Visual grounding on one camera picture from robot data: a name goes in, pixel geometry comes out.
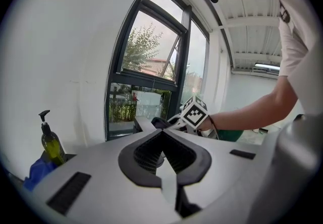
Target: pump dispenser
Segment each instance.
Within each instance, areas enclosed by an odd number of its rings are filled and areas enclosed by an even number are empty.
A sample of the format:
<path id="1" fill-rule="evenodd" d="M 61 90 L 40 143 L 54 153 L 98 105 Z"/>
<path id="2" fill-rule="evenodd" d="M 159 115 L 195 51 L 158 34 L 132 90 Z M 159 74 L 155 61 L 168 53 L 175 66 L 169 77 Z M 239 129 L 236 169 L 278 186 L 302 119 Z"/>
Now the pump dispenser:
<path id="1" fill-rule="evenodd" d="M 58 136 L 50 130 L 49 124 L 45 122 L 45 115 L 49 112 L 50 110 L 45 110 L 39 114 L 42 120 L 41 129 L 43 133 L 41 143 L 51 161 L 58 166 L 66 161 L 66 155 Z"/>

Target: tree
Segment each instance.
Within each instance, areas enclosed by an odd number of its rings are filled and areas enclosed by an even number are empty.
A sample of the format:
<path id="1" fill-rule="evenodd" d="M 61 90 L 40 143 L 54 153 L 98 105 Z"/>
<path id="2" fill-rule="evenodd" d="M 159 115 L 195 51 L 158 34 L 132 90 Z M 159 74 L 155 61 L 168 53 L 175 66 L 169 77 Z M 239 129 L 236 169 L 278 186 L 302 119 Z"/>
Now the tree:
<path id="1" fill-rule="evenodd" d="M 158 53 L 159 50 L 155 48 L 159 46 L 159 39 L 163 35 L 162 32 L 158 35 L 155 35 L 154 32 L 155 27 L 152 22 L 148 28 L 132 29 L 128 38 L 122 67 L 135 71 L 140 71 L 143 67 L 150 67 L 146 65 L 146 61 L 154 58 Z"/>

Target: white wall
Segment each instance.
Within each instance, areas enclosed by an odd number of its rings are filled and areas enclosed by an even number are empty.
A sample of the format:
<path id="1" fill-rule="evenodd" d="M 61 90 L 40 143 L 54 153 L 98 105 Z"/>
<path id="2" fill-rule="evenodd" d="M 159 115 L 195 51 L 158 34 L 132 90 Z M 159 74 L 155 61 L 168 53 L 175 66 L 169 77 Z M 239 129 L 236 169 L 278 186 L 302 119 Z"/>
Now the white wall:
<path id="1" fill-rule="evenodd" d="M 67 153 L 104 141 L 105 82 L 134 0 L 15 0 L 0 36 L 0 150 L 24 179 L 46 117 Z"/>
<path id="2" fill-rule="evenodd" d="M 272 92 L 275 84 L 276 80 L 274 79 L 232 74 L 224 110 L 232 111 L 255 102 L 262 96 Z M 274 125 L 281 128 L 284 124 L 293 121 L 298 114 L 303 113 L 303 108 L 300 102 L 297 101 L 290 114 Z"/>

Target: window frame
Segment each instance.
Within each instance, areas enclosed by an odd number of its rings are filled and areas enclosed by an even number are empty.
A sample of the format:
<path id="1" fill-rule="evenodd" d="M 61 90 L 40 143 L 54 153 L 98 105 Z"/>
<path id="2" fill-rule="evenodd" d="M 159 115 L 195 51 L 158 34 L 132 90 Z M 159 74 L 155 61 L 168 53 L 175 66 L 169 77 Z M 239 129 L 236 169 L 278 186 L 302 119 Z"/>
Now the window frame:
<path id="1" fill-rule="evenodd" d="M 110 88 L 111 83 L 122 83 L 128 85 L 136 85 L 147 88 L 161 89 L 171 91 L 171 99 L 168 109 L 167 118 L 179 113 L 179 107 L 181 103 L 181 97 L 183 93 L 184 81 L 186 76 L 186 67 L 189 54 L 190 35 L 191 35 L 191 21 L 198 26 L 201 32 L 204 34 L 207 42 L 209 42 L 209 33 L 204 28 L 200 20 L 192 12 L 191 5 L 187 5 L 182 0 L 171 0 L 177 6 L 183 10 L 182 22 L 178 22 L 171 14 L 165 11 L 163 8 L 155 4 L 150 0 L 135 0 L 131 6 L 128 14 L 123 21 L 119 36 L 117 38 L 115 49 L 109 68 L 109 75 L 106 83 L 106 96 L 105 96 L 105 139 L 109 138 L 109 106 L 110 106 Z M 141 11 L 154 19 L 158 20 L 172 31 L 179 35 L 178 56 L 176 58 L 176 66 L 174 69 L 176 72 L 175 81 L 171 81 L 159 76 L 153 76 L 146 73 L 133 71 L 122 68 L 122 62 L 124 53 L 126 50 L 128 38 L 134 24 L 134 21 Z M 172 55 L 175 45 L 173 45 L 170 52 Z M 205 82 L 204 76 L 206 74 L 205 65 L 208 59 L 208 51 L 205 53 L 205 63 L 203 72 L 203 82 Z"/>

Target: black rubber slot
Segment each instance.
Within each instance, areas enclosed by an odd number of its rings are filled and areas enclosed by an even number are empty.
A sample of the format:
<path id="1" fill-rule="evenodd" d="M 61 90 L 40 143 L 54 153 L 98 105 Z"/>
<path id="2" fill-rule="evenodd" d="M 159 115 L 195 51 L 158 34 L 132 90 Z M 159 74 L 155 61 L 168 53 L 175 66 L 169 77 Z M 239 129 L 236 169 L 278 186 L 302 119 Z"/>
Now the black rubber slot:
<path id="1" fill-rule="evenodd" d="M 155 174 L 162 151 L 181 187 L 199 182 L 211 166 L 207 150 L 168 130 L 157 129 L 123 148 L 118 158 L 119 167 L 135 184 L 161 188 L 161 179 Z"/>
<path id="2" fill-rule="evenodd" d="M 237 149 L 231 150 L 230 154 L 236 155 L 236 156 L 239 156 L 239 157 L 244 157 L 244 158 L 247 158 L 247 159 L 254 159 L 254 157 L 256 157 L 255 153 L 246 152 L 246 151 L 237 150 Z"/>
<path id="3" fill-rule="evenodd" d="M 91 175 L 76 172 L 47 202 L 47 205 L 65 215 L 90 178 Z"/>
<path id="4" fill-rule="evenodd" d="M 200 210 L 201 208 L 197 204 L 189 203 L 184 188 L 178 187 L 176 194 L 175 211 L 177 211 L 180 216 L 185 218 Z"/>

